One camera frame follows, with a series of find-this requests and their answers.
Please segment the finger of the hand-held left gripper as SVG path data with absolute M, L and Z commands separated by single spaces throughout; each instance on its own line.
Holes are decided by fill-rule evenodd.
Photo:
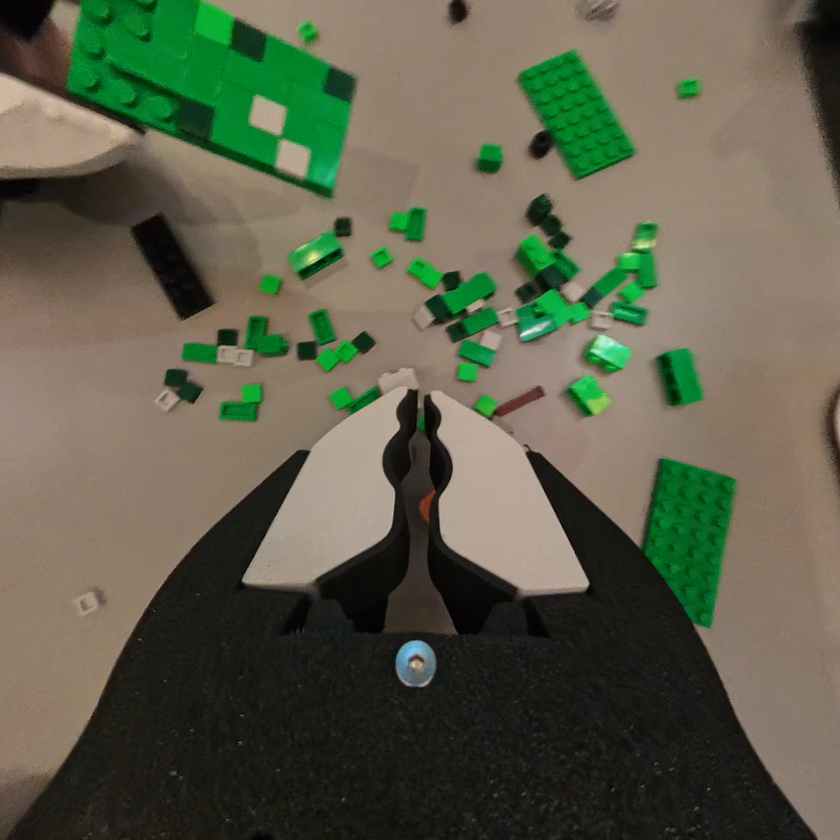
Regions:
M 95 174 L 142 148 L 142 133 L 54 92 L 1 74 L 1 178 Z

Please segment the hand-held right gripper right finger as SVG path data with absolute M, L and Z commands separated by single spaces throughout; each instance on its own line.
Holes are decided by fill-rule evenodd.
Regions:
M 499 604 L 587 592 L 528 450 L 443 392 L 426 394 L 424 416 L 434 488 L 427 567 L 456 632 L 479 633 Z

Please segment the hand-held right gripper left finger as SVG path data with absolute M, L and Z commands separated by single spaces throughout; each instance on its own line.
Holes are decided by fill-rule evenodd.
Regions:
M 416 388 L 396 387 L 307 453 L 242 578 L 249 589 L 335 601 L 379 633 L 411 540 L 402 483 L 412 466 Z

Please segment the green lego plate assembly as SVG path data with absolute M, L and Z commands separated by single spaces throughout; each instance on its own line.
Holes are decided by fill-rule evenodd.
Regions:
M 86 1 L 69 92 L 116 119 L 332 196 L 356 78 L 198 1 Z

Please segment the pile of lego pieces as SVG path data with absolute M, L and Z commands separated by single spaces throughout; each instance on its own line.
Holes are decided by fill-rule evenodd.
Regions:
M 406 269 L 410 277 L 422 281 L 429 290 L 443 292 L 433 295 L 419 307 L 413 323 L 421 331 L 436 325 L 445 327 L 448 339 L 457 345 L 457 382 L 474 383 L 481 370 L 488 370 L 493 365 L 501 341 L 497 328 L 516 328 L 521 343 L 533 343 L 567 324 L 588 319 L 598 335 L 584 348 L 585 363 L 607 375 L 624 370 L 631 360 L 632 349 L 606 335 L 605 331 L 613 322 L 635 326 L 644 326 L 647 322 L 648 310 L 639 307 L 637 302 L 658 285 L 655 248 L 659 224 L 651 220 L 638 223 L 629 250 L 618 255 L 614 267 L 584 289 L 579 282 L 581 268 L 561 248 L 561 244 L 568 244 L 570 238 L 565 235 L 560 220 L 550 212 L 552 210 L 547 195 L 537 196 L 528 206 L 528 223 L 553 236 L 549 243 L 534 234 L 518 246 L 516 259 L 528 275 L 528 281 L 516 289 L 518 308 L 497 310 L 491 306 L 497 283 L 486 272 L 463 280 L 457 271 L 441 273 L 420 258 L 414 259 Z M 297 357 L 300 361 L 316 364 L 326 373 L 349 364 L 375 346 L 374 339 L 365 331 L 351 341 L 336 343 L 332 321 L 324 309 L 313 311 L 308 317 L 315 340 L 298 343 Z M 222 330 L 218 334 L 220 343 L 185 343 L 182 361 L 247 368 L 257 357 L 285 356 L 290 349 L 288 341 L 279 333 L 268 333 L 268 327 L 268 318 L 250 318 L 243 346 L 236 343 L 236 329 Z M 661 353 L 655 359 L 655 367 L 669 406 L 686 406 L 704 400 L 695 355 L 690 349 Z M 377 385 L 356 396 L 348 387 L 340 387 L 329 395 L 329 401 L 336 411 L 357 413 L 397 386 L 418 390 L 415 379 L 413 371 L 401 369 L 384 374 Z M 263 391 L 260 383 L 244 384 L 238 400 L 220 404 L 220 419 L 255 423 L 259 406 L 264 402 Z M 612 405 L 612 398 L 591 374 L 573 381 L 565 392 L 587 417 L 596 416 Z M 203 387 L 190 379 L 189 371 L 167 369 L 162 392 L 155 404 L 169 412 L 181 403 L 194 404 L 202 393 Z

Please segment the green studded lego plate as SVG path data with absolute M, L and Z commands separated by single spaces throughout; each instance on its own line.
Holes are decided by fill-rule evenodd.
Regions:
M 737 487 L 730 476 L 658 460 L 643 553 L 699 627 L 714 622 Z
M 522 70 L 518 84 L 575 180 L 635 156 L 635 143 L 578 49 Z

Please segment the black long lego plate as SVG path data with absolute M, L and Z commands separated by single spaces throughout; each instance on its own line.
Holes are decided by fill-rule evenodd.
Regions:
M 130 232 L 180 320 L 192 318 L 214 305 L 214 298 L 163 215 L 154 215 L 131 226 Z

